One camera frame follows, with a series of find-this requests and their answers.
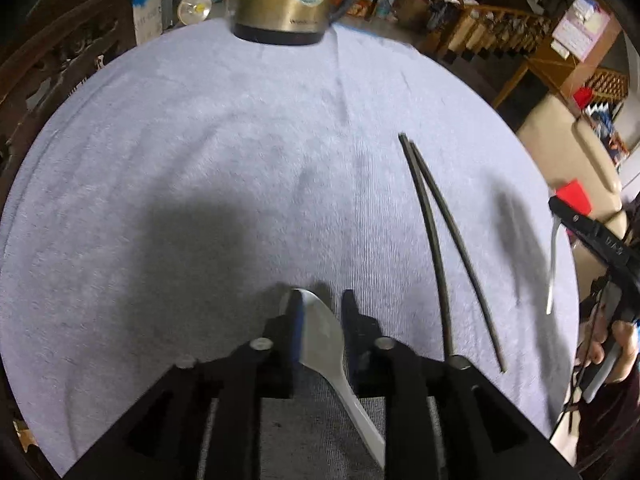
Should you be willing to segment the white plastic spoon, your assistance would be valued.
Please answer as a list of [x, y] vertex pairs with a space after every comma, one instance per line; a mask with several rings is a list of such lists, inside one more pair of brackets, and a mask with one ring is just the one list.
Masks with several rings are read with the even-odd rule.
[[333, 389], [345, 413], [375, 463], [385, 468], [385, 440], [352, 391], [344, 367], [345, 339], [338, 319], [313, 292], [292, 288], [283, 299], [282, 311], [289, 307], [302, 312], [298, 362], [319, 374]]
[[547, 289], [547, 300], [546, 307], [544, 310], [546, 311], [546, 315], [550, 315], [553, 310], [553, 301], [554, 301], [554, 283], [555, 283], [555, 274], [556, 274], [556, 254], [558, 253], [558, 235], [560, 227], [562, 226], [561, 219], [557, 216], [553, 217], [552, 230], [551, 230], [551, 238], [550, 238], [550, 263], [549, 263], [549, 271], [548, 271], [548, 289]]

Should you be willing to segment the red plastic stool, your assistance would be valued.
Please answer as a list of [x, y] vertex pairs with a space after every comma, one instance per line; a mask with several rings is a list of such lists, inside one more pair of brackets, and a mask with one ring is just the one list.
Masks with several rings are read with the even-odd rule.
[[555, 196], [567, 203], [573, 209], [584, 216], [589, 216], [592, 211], [591, 200], [578, 179], [571, 180], [555, 190]]

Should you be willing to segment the beige sofa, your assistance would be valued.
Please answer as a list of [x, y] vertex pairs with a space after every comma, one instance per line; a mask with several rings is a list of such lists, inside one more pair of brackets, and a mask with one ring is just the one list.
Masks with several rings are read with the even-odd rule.
[[627, 229], [622, 184], [614, 162], [586, 118], [547, 94], [516, 133], [550, 188], [578, 180], [591, 204], [590, 217], [616, 236]]

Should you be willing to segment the light blue table cloth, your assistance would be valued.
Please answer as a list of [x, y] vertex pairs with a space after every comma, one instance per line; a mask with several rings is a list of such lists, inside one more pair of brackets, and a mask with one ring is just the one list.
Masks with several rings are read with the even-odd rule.
[[68, 471], [168, 367], [222, 358], [292, 287], [351, 289], [382, 330], [442, 356], [437, 287], [398, 134], [461, 232], [437, 228], [454, 348], [544, 434], [577, 338], [570, 248], [546, 315], [548, 186], [473, 90], [412, 47], [337, 26], [251, 44], [223, 20], [135, 48], [38, 134], [1, 221], [1, 353]]

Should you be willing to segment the wooden stair railing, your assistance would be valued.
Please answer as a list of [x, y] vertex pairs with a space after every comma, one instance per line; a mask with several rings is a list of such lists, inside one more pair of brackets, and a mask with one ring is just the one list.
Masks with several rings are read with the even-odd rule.
[[618, 104], [628, 96], [629, 77], [602, 67], [601, 62], [619, 34], [619, 24], [605, 26], [604, 36], [582, 61], [574, 54], [562, 56], [552, 48], [550, 18], [500, 6], [458, 6], [454, 17], [436, 29], [437, 41], [427, 53], [448, 62], [455, 58], [489, 58], [499, 53], [521, 55], [523, 61], [495, 97], [494, 107], [528, 73], [563, 99], [589, 88], [594, 102]]

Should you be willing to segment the carved dark wooden sideboard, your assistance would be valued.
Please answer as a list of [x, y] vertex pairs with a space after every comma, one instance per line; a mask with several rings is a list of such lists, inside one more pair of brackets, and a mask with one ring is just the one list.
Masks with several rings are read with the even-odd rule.
[[136, 46], [132, 0], [40, 0], [1, 48], [1, 198], [54, 112]]

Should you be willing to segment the wall calendar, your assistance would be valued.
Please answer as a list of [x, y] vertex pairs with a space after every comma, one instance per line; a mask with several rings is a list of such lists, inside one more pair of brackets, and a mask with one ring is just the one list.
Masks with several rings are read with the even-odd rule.
[[550, 47], [563, 60], [573, 55], [585, 62], [610, 19], [597, 0], [574, 0], [552, 32]]

